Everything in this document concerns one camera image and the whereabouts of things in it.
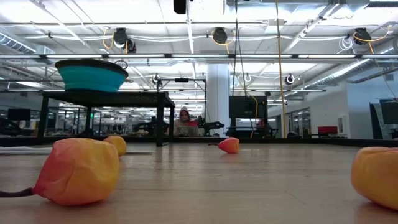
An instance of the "turquoise bowl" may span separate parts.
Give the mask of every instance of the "turquoise bowl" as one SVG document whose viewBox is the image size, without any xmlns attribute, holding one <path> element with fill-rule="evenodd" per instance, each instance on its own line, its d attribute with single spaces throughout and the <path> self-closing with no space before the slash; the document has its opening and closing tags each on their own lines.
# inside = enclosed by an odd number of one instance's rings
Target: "turquoise bowl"
<svg viewBox="0 0 398 224">
<path fill-rule="evenodd" d="M 62 60 L 55 67 L 65 83 L 65 91 L 117 92 L 129 76 L 119 65 L 101 60 Z"/>
</svg>

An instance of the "white column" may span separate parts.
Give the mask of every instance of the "white column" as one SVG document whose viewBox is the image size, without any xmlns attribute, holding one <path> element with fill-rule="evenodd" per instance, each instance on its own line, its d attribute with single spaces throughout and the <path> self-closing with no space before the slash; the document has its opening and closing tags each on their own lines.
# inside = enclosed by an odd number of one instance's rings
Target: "white column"
<svg viewBox="0 0 398 224">
<path fill-rule="evenodd" d="M 218 133 L 224 137 L 229 127 L 229 66 L 228 64 L 210 64 L 207 67 L 207 114 L 206 122 L 219 121 L 224 129 L 215 129 L 210 134 Z"/>
</svg>

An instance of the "bowl rim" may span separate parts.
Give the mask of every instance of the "bowl rim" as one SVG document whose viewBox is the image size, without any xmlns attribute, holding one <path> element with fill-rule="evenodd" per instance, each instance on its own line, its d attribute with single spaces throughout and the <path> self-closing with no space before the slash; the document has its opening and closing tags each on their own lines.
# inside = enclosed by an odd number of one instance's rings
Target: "bowl rim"
<svg viewBox="0 0 398 224">
<path fill-rule="evenodd" d="M 93 60 L 93 59 L 80 59 L 80 60 L 61 60 L 55 63 L 55 67 L 60 69 L 62 67 L 68 66 L 86 66 L 86 67 L 95 67 L 95 68 L 105 68 L 108 70 L 112 70 L 114 72 L 118 72 L 123 74 L 126 78 L 129 76 L 129 73 L 125 71 L 120 65 L 116 65 L 112 62 L 106 62 L 102 60 Z"/>
</svg>

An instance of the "computer monitor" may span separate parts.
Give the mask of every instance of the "computer monitor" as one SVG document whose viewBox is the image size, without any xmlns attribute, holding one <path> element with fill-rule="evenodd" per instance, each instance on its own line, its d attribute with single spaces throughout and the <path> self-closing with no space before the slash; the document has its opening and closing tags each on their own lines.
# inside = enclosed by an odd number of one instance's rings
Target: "computer monitor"
<svg viewBox="0 0 398 224">
<path fill-rule="evenodd" d="M 8 120 L 30 121 L 30 109 L 8 109 Z"/>
<path fill-rule="evenodd" d="M 380 103 L 384 124 L 398 124 L 398 102 L 391 100 Z"/>
<path fill-rule="evenodd" d="M 257 118 L 267 116 L 267 97 L 255 96 L 257 107 Z M 229 117 L 230 118 L 255 118 L 256 117 L 256 101 L 249 96 L 230 96 L 229 97 Z"/>
</svg>

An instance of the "ceiling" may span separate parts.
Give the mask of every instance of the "ceiling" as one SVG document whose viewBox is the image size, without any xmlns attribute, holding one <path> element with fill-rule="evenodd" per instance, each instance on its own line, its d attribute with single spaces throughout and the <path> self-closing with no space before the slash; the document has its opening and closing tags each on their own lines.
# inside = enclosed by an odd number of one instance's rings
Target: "ceiling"
<svg viewBox="0 0 398 224">
<path fill-rule="evenodd" d="M 56 54 L 122 54 L 123 50 L 115 47 L 107 49 L 103 44 L 111 45 L 111 34 L 117 27 L 127 28 L 127 34 L 135 42 L 138 54 L 180 53 L 180 54 L 226 54 L 226 46 L 216 45 L 211 32 L 215 27 L 224 27 L 228 35 L 228 50 L 235 50 L 233 39 L 236 32 L 233 7 L 225 5 L 227 1 L 194 0 L 190 2 L 188 24 L 187 15 L 174 13 L 172 0 L 44 0 L 45 12 L 33 0 L 0 0 L 0 33 L 12 35 L 18 41 L 36 47 L 46 46 Z M 302 1 L 300 4 L 285 4 L 280 1 L 279 19 L 281 34 L 281 49 L 285 54 L 368 54 L 368 45 L 352 45 L 342 50 L 341 41 L 347 34 L 353 34 L 355 28 L 365 27 L 373 39 L 384 37 L 374 42 L 378 48 L 395 37 L 398 32 L 398 9 L 395 7 L 367 7 L 369 1 L 361 4 L 340 5 L 333 13 L 321 21 L 318 15 L 327 7 L 327 1 Z M 238 20 L 240 49 L 243 54 L 277 54 L 278 39 L 276 9 L 273 1 L 238 0 Z M 305 28 L 304 35 L 298 41 L 295 36 Z M 83 45 L 76 37 L 82 39 Z M 15 50 L 0 45 L 0 54 L 20 54 Z M 158 60 L 147 66 L 146 60 L 128 60 L 130 67 L 128 83 L 124 89 L 150 88 L 152 77 L 158 74 L 164 78 L 193 77 L 205 78 L 207 65 L 211 62 Z M 248 88 L 279 89 L 279 64 L 265 62 L 243 62 L 236 64 L 236 74 L 242 71 L 251 76 L 246 83 Z M 60 79 L 56 69 L 51 64 L 37 63 L 33 60 L 8 60 L 7 63 L 32 72 L 27 75 L 17 72 L 7 76 L 5 72 L 0 77 L 7 78 L 45 78 L 51 73 L 54 80 Z M 311 82 L 321 73 L 340 63 L 282 63 L 282 76 L 290 73 L 296 77 L 296 85 Z M 5 64 L 3 70 L 9 69 Z M 14 83 L 16 88 L 31 88 Z M 46 88 L 61 88 L 62 82 L 47 83 Z M 199 88 L 194 83 L 172 83 L 168 88 Z M 172 98 L 200 97 L 203 93 L 171 93 Z"/>
</svg>

